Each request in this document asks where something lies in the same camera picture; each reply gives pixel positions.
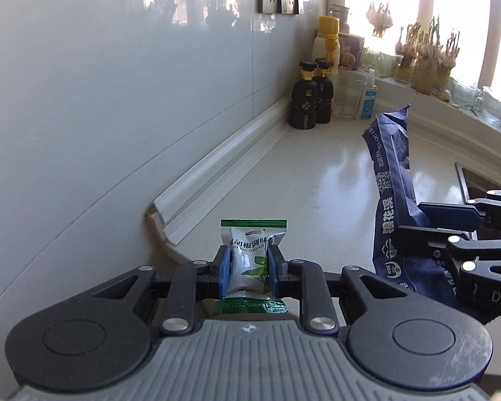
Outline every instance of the black bottle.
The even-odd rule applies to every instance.
[[[314,62],[300,62],[301,80],[297,81],[291,92],[290,125],[297,129],[312,129],[316,125],[317,100],[319,93],[314,81]]]
[[[332,97],[334,96],[334,84],[329,79],[330,68],[334,63],[324,58],[316,58],[317,75],[314,81],[319,90],[319,100],[317,101],[317,123],[329,123],[332,112]]]

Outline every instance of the white and green packet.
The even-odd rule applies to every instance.
[[[230,278],[213,315],[287,312],[282,300],[271,297],[267,264],[267,248],[281,242],[286,226],[286,220],[220,221],[222,242],[230,247]]]

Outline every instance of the yellow bottle cap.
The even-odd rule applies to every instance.
[[[338,37],[340,31],[340,20],[333,16],[319,16],[317,24],[317,32],[321,33],[319,36],[335,36]]]

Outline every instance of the white plastic bottle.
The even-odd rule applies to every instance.
[[[329,79],[334,85],[332,107],[334,108],[336,86],[338,85],[338,65],[340,64],[340,42],[338,32],[340,30],[339,19],[333,16],[319,16],[317,25],[317,37],[312,47],[312,61],[316,58],[326,58],[333,63],[330,68]]]
[[[376,98],[377,86],[375,85],[375,70],[370,69],[369,75],[365,79],[360,103],[358,104],[358,117],[360,119],[368,120],[372,118]]]

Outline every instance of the gray gripper base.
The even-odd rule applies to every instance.
[[[165,339],[148,364],[115,386],[78,395],[24,387],[11,399],[480,401],[488,396],[474,385],[444,394],[394,390],[362,374],[335,339],[304,333],[293,320],[207,320],[196,333]]]

